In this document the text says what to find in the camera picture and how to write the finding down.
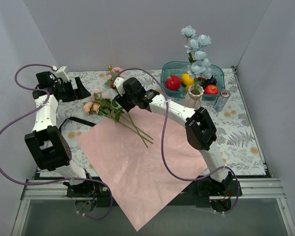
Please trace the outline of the white pink flower stem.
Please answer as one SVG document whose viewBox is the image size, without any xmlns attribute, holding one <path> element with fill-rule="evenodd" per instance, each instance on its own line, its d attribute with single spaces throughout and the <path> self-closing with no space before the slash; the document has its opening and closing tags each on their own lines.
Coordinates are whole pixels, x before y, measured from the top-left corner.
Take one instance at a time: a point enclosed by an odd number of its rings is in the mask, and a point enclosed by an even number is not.
<svg viewBox="0 0 295 236">
<path fill-rule="evenodd" d="M 101 100 L 101 99 L 108 99 L 110 101 L 114 101 L 114 104 L 117 104 L 117 102 L 114 100 L 114 99 L 111 99 L 111 97 L 107 94 L 107 93 L 104 93 L 100 90 L 95 90 L 92 95 L 90 96 L 91 97 L 91 102 L 92 101 L 96 101 L 96 100 Z M 126 112 L 124 109 L 123 111 L 125 112 L 125 117 L 126 118 L 129 118 L 131 117 L 130 114 L 128 112 Z"/>
</svg>

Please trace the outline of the black ribbon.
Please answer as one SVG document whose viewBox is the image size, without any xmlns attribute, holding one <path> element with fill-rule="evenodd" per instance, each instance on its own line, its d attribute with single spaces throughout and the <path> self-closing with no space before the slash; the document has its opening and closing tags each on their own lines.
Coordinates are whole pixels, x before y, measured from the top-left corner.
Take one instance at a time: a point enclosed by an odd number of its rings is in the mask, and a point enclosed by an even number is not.
<svg viewBox="0 0 295 236">
<path fill-rule="evenodd" d="M 74 122 L 77 122 L 77 123 L 80 123 L 80 124 L 83 124 L 83 125 L 87 125 L 87 126 L 90 126 L 90 127 L 94 127 L 96 125 L 96 123 L 93 123 L 93 122 L 90 122 L 90 121 L 87 121 L 87 120 L 84 120 L 84 119 L 81 119 L 81 118 L 77 118 L 77 117 L 69 117 L 69 118 L 66 118 L 62 124 L 59 126 L 59 131 L 61 132 L 62 131 L 62 127 L 64 126 L 64 124 L 67 122 L 67 121 L 74 121 Z"/>
</svg>

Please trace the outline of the white ribbed vase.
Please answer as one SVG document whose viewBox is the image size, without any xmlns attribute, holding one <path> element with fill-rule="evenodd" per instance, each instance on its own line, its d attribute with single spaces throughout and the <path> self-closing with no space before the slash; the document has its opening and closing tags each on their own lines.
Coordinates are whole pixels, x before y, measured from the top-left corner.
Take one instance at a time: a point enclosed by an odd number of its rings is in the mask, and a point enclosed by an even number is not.
<svg viewBox="0 0 295 236">
<path fill-rule="evenodd" d="M 201 107 L 204 90 L 201 86 L 197 86 L 197 88 L 198 88 L 198 91 L 196 92 L 196 94 L 193 93 L 194 86 L 190 86 L 188 88 L 188 91 L 186 93 L 186 96 L 183 102 L 184 107 L 192 108 L 195 110 Z"/>
</svg>

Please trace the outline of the purple pink wrapping paper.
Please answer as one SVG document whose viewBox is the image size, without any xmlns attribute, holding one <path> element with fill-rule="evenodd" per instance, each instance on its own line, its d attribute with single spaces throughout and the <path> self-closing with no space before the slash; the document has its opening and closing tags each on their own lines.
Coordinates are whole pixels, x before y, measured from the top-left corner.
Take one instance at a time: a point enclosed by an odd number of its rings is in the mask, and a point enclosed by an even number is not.
<svg viewBox="0 0 295 236">
<path fill-rule="evenodd" d="M 139 108 L 130 116 L 154 144 L 146 148 L 139 136 L 110 118 L 79 136 L 77 143 L 134 229 L 140 230 L 207 165 L 180 124 Z"/>
</svg>

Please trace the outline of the blue flower stem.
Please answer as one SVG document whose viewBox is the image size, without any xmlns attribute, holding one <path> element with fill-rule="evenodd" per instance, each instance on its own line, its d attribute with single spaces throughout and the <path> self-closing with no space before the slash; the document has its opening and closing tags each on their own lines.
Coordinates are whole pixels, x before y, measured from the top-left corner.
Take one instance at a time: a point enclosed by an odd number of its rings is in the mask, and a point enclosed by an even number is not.
<svg viewBox="0 0 295 236">
<path fill-rule="evenodd" d="M 196 30 L 191 26 L 186 26 L 181 29 L 181 34 L 186 38 L 184 45 L 188 54 L 188 70 L 190 78 L 194 80 L 194 85 L 191 92 L 194 95 L 200 95 L 200 86 L 204 79 L 211 76 L 210 61 L 207 58 L 207 53 L 204 50 L 211 44 L 211 38 L 208 35 L 196 35 Z"/>
</svg>

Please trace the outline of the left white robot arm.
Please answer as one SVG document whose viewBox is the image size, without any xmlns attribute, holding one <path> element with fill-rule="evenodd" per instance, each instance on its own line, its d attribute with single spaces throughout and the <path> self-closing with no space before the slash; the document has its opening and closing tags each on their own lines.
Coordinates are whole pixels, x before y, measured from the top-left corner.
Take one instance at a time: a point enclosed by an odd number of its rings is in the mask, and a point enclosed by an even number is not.
<svg viewBox="0 0 295 236">
<path fill-rule="evenodd" d="M 38 89 L 32 94 L 38 111 L 32 132 L 25 135 L 26 145 L 39 169 L 68 178 L 70 185 L 78 185 L 83 196 L 91 196 L 95 185 L 84 179 L 88 177 L 86 170 L 72 159 L 70 146 L 57 128 L 56 118 L 59 101 L 81 100 L 90 97 L 91 93 L 78 77 L 75 78 L 77 88 L 73 88 L 65 66 L 55 74 L 45 71 L 36 77 Z"/>
</svg>

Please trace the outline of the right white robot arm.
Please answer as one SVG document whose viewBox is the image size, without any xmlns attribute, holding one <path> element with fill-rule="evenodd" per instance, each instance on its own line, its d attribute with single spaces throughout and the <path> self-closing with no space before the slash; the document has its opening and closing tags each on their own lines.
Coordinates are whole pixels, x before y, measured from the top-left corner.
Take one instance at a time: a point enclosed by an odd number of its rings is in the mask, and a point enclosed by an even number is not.
<svg viewBox="0 0 295 236">
<path fill-rule="evenodd" d="M 213 192 L 221 196 L 230 191 L 232 181 L 239 182 L 234 172 L 223 164 L 216 144 L 216 127 L 205 108 L 195 110 L 184 107 L 169 100 L 166 94 L 152 89 L 145 90 L 134 77 L 127 80 L 117 77 L 113 87 L 118 92 L 116 102 L 127 112 L 137 106 L 163 115 L 165 120 L 171 119 L 185 128 L 188 143 L 200 152 L 210 171 L 195 181 L 210 180 Z"/>
</svg>

